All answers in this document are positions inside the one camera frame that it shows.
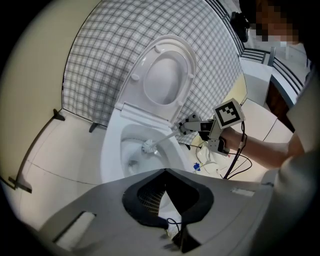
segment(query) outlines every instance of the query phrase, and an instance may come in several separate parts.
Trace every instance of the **wire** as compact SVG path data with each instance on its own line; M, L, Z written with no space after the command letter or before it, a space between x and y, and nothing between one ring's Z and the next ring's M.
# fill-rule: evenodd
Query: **wire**
M167 218L166 221L168 222L168 224L175 224L176 228L178 229L178 234L180 233L180 229L179 229L178 224L182 224L182 222L176 222L173 218Z
M241 154L242 150L244 149L244 147L246 146L246 142L247 142L247 135L246 135L246 126L245 126L245 122L242 121L241 122L241 130L242 130L242 136L241 136L241 141L240 141L240 145L239 145L239 148L238 150L236 151L236 155L228 169L228 171L226 172L226 174L224 175L223 179L228 179L228 176L230 174L230 172L232 171L232 169L234 168L238 158L239 158L239 155Z
M216 162L206 162L206 163L204 163L204 164L201 164L197 169L194 170L193 173L195 173L196 171L198 171L201 167L204 167L204 166L209 165L209 164L217 164L217 163L216 163Z
M198 157L198 149L201 148L200 146L201 146L203 143L205 143L205 141L202 141L202 142L198 145L198 147L195 149L195 157L196 157L196 159L198 159L199 164L201 164L201 161L200 161L200 159L199 159L199 157Z
M246 160L242 164L240 164L237 168L235 168L232 172L230 172L230 174L234 173L240 166L242 166L247 160L249 160L249 158L247 158L246 156L244 156L242 154L240 155L240 157L243 157Z
M249 170L249 169L252 167L252 162L250 161L250 159L248 159L248 160L249 160L249 162L250 162L250 166L249 166L247 169L244 169L244 170L242 170L242 171L239 171L239 172L235 173L234 175L231 175L231 176L230 176L229 178L227 178L227 179L229 180L229 179L231 179L233 176L236 176L237 174L240 174L240 173L243 173L243 172Z
M199 157L198 157L198 149L201 149L200 146L201 146L203 143L205 143L205 141L202 141L202 142L197 146L197 148L195 149L195 157L196 157L196 159L199 161L199 164L201 164L201 161L200 161L200 159L199 159ZM199 168L195 169L193 173L195 173L197 170L199 170L202 166L204 166L204 165L199 166Z

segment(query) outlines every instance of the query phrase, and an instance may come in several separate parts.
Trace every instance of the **floor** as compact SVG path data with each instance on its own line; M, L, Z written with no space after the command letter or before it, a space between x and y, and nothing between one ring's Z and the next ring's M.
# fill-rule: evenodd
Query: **floor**
M289 141L292 133L267 109L247 99L242 111L249 136L268 142ZM49 124L23 168L22 175L31 184L32 193L3 187L17 217L36 230L55 212L102 182L100 152L106 128L98 126L89 133L91 122L67 111L62 114L65 121L53 120ZM180 146L191 166L209 163L195 171L199 175L221 178L233 160L232 155L223 157L209 153L205 146L202 149L191 146L190 150L184 144ZM244 170L248 166L249 162L240 157L235 168ZM253 162L250 170L232 179L258 182L266 171Z

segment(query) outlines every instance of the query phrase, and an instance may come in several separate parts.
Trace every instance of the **white wall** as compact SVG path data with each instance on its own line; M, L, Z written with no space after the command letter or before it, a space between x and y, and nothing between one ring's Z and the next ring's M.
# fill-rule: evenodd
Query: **white wall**
M263 106L266 101L273 68L250 60L240 59L244 74L246 98Z
M62 108L72 43L100 0L55 0L30 23L0 81L0 175L15 177L31 143Z

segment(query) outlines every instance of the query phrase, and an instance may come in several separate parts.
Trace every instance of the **black cable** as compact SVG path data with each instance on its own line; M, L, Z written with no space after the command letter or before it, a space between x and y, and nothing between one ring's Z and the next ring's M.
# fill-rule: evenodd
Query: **black cable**
M180 229L179 229L179 225L178 224L182 224L182 222L176 222L173 218L167 218L166 221L168 222L168 224L175 224L176 228L178 229L178 234L180 233Z
M244 145L241 148L238 148L238 150L236 151L236 155L235 155L235 157L234 157L234 159L233 159L228 171L226 172L226 174L223 177L224 179L228 179L228 176L229 176L230 172L232 171L232 169L234 168L234 166L235 166L235 164L236 164L236 162L237 162L237 160L239 158L239 155L241 154L243 148L246 146L247 135L246 135L246 126L245 126L245 122L244 121L241 122L241 130L242 130L242 136L241 136L240 143L243 143L244 140L245 140Z
M202 142L197 146L197 148L195 149L195 157L196 157L196 159L198 159L199 164L201 164L201 161L200 161L200 159L199 159L199 157L198 157L198 149L201 149L201 145L202 145L203 143L205 143L205 141L202 141Z
M230 177L227 178L227 179L229 180L229 179L231 179L233 176L236 176L237 174L240 174L240 173L243 173L243 172L249 170L249 169L252 167L252 162L250 161L250 159L248 159L248 160L249 160L249 162L250 162L250 166L249 166L247 169L244 169L244 170L242 170L242 171L239 171L239 172L235 173L234 175L230 176Z
M240 157L243 157L243 158L245 158L246 160L249 160L250 161L250 159L248 158L248 157L246 157L246 156L244 156L244 155L240 155ZM240 166L242 166L244 163L245 163L246 161L244 161L242 164L240 164L237 168L235 168L232 172L230 172L230 174L233 174Z

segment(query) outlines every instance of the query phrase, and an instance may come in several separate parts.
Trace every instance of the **blue connector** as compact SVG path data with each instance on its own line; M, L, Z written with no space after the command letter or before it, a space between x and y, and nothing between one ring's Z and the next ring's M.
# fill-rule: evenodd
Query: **blue connector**
M197 163L197 162L196 162L196 163L194 164L194 166L193 166L193 168L194 168L195 170L201 171L199 167L200 167L200 163Z

